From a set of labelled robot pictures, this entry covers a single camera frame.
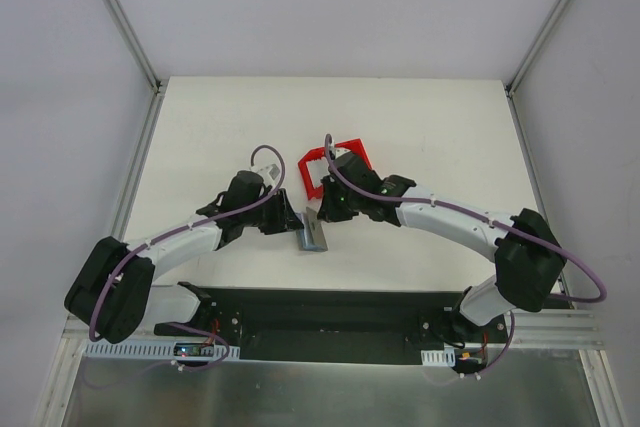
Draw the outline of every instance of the purple cable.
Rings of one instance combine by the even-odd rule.
[[[511,319],[511,328],[509,329],[509,337],[507,337],[507,341],[504,344],[504,347],[500,351],[496,358],[491,361],[489,365],[487,365],[484,369],[482,369],[479,373],[486,374],[491,369],[495,367],[495,365],[504,357],[504,354],[507,353],[509,347],[511,347],[511,342],[513,342],[513,335],[516,333],[516,316],[513,315],[512,311],[509,311],[509,317]]]
[[[361,189],[360,187],[358,187],[357,185],[352,184],[351,182],[349,182],[339,171],[338,169],[336,169],[335,164],[333,162],[333,159],[331,158],[330,154],[330,147],[331,147],[331,142],[332,142],[332,138],[331,138],[331,134],[327,134],[325,136],[324,139],[324,155],[327,158],[327,162],[329,163],[329,169],[331,169],[331,171],[335,174],[336,177],[338,177],[338,179],[340,179],[340,181],[345,184],[347,187],[349,187],[351,190],[357,192],[360,195],[363,195],[365,197],[369,197],[370,199],[373,200],[378,200],[378,201],[382,201],[382,202],[412,202],[412,203],[417,203],[417,204],[429,204],[429,205],[433,205],[433,206],[438,206],[438,207],[444,207],[445,209],[449,209],[449,210],[453,210],[455,212],[459,212],[461,214],[467,215],[469,217],[472,217],[476,220],[479,220],[481,222],[484,222],[485,224],[490,224],[493,225],[494,227],[497,227],[499,229],[502,229],[506,232],[509,232],[510,234],[513,235],[517,235],[518,237],[524,239],[524,240],[528,240],[529,242],[533,242],[534,244],[538,244],[558,255],[560,255],[561,257],[570,260],[571,262],[573,262],[576,267],[578,267],[582,272],[585,273],[585,275],[587,277],[589,277],[589,279],[591,279],[591,281],[596,285],[596,287],[598,288],[599,294],[597,297],[571,297],[568,295],[564,295],[564,294],[550,294],[549,298],[552,299],[558,299],[558,300],[565,300],[565,301],[572,301],[572,302],[583,302],[583,303],[590,303],[590,304],[594,304],[597,302],[602,302],[607,298],[607,288],[605,287],[604,283],[602,282],[602,280],[600,280],[600,278],[596,275],[596,273],[591,270],[582,260],[580,260],[578,257],[576,257],[575,255],[573,255],[571,252],[563,249],[562,247],[558,247],[555,244],[552,244],[551,242],[547,242],[546,240],[542,240],[538,237],[535,237],[533,235],[527,234],[526,232],[523,232],[519,229],[516,229],[515,227],[510,227],[508,225],[503,224],[502,222],[498,222],[498,221],[493,221],[491,222],[491,219],[489,219],[489,217],[486,217],[482,214],[479,214],[477,212],[474,212],[473,210],[469,210],[465,207],[462,207],[460,205],[457,204],[453,204],[451,202],[443,202],[441,200],[434,200],[433,203],[431,201],[431,199],[424,199],[424,198],[416,198],[416,197],[386,197],[383,195],[377,195],[377,194],[372,194],[371,192],[367,192],[364,189]]]
[[[241,214],[243,212],[247,212],[248,210],[255,209],[259,205],[264,204],[267,200],[269,200],[271,197],[273,197],[276,194],[276,192],[278,191],[278,189],[280,187],[282,187],[282,183],[284,182],[284,176],[285,176],[284,159],[282,158],[282,155],[280,155],[280,152],[278,152],[274,147],[271,147],[270,145],[263,144],[263,145],[259,145],[258,147],[256,147],[253,150],[253,152],[251,153],[251,165],[253,165],[253,161],[254,161],[254,158],[255,158],[256,154],[260,150],[263,150],[263,149],[270,150],[271,152],[273,152],[275,154],[275,156],[278,158],[278,162],[280,162],[280,178],[278,179],[278,183],[276,184],[276,186],[273,189],[271,189],[267,193],[267,195],[265,195],[261,199],[255,201],[252,204],[245,205],[244,207],[240,207],[239,209],[231,210],[229,212],[224,212],[224,213],[221,213],[221,214],[214,215],[213,217],[208,218],[208,219],[199,220],[198,222],[194,222],[192,227],[200,227],[201,225],[209,224],[211,222],[215,222],[216,220],[225,219],[227,217],[231,217],[233,215],[238,215],[238,214]],[[131,259],[133,259],[136,255],[138,255],[140,252],[142,252],[143,250],[146,250],[147,248],[149,248],[149,247],[151,247],[153,245],[156,245],[157,243],[162,242],[163,240],[166,240],[169,237],[173,237],[174,235],[177,235],[177,234],[180,234],[180,233],[182,233],[182,232],[184,232],[186,230],[189,230],[189,228],[190,227],[188,225],[183,225],[182,227],[176,227],[173,230],[165,232],[164,234],[161,234],[161,235],[159,235],[157,237],[154,237],[149,242],[149,245],[142,244],[139,247],[136,247],[131,252],[129,252],[118,263],[118,265],[116,265],[116,268],[113,269],[113,272],[111,272],[111,276],[109,277],[107,282],[104,284],[104,287],[102,288],[102,291],[100,292],[100,295],[98,296],[98,300],[96,302],[96,305],[95,305],[95,307],[93,309],[93,313],[91,314],[91,321],[89,322],[89,339],[91,339],[92,342],[97,342],[98,340],[100,340],[102,338],[102,337],[98,337],[96,335],[96,324],[98,323],[98,317],[100,316],[100,311],[102,310],[102,306],[104,305],[104,301],[107,298],[107,294],[109,293],[109,290],[113,286],[113,283],[115,282],[116,277],[118,277],[118,275],[120,275],[120,273],[125,268],[127,263]]]
[[[170,322],[168,325],[170,325],[171,327],[175,327],[176,329],[181,329],[184,330],[185,332],[189,332],[192,334],[197,334],[197,335],[202,335],[203,337],[208,337],[211,338],[213,337],[216,342],[220,342],[224,347],[225,347],[225,352],[224,354],[222,354],[222,356],[219,359],[213,360],[211,362],[208,362],[207,365],[203,365],[200,367],[190,367],[188,365],[184,365],[182,366],[183,370],[186,370],[187,372],[200,372],[203,370],[208,370],[216,365],[218,365],[220,362],[222,362],[223,360],[225,360],[227,357],[229,357],[229,354],[231,353],[231,347],[229,347],[229,344],[222,338],[219,337],[215,334],[212,334],[211,332],[205,332],[204,330],[199,330],[199,329],[194,329],[193,327],[189,327],[187,325],[182,325],[182,324],[178,324],[175,322]],[[121,385],[121,384],[126,384],[131,382],[132,380],[137,379],[138,377],[143,376],[144,374],[146,374],[147,372],[149,372],[150,370],[155,369],[156,367],[160,367],[161,365],[173,365],[171,360],[160,360],[158,362],[154,362],[153,364],[147,365],[144,369],[140,369],[137,372],[135,372],[134,374],[125,377],[123,379],[120,380],[116,380],[115,382],[112,382],[110,384],[106,384],[106,385],[97,385],[92,383],[91,381],[89,381],[87,379],[87,375],[86,375],[86,363],[83,363],[80,366],[80,372],[79,372],[79,376],[80,376],[80,380],[82,381],[83,385],[86,385],[87,387],[89,387],[92,390],[106,390],[106,389],[110,389],[111,387],[115,387],[117,385]]]

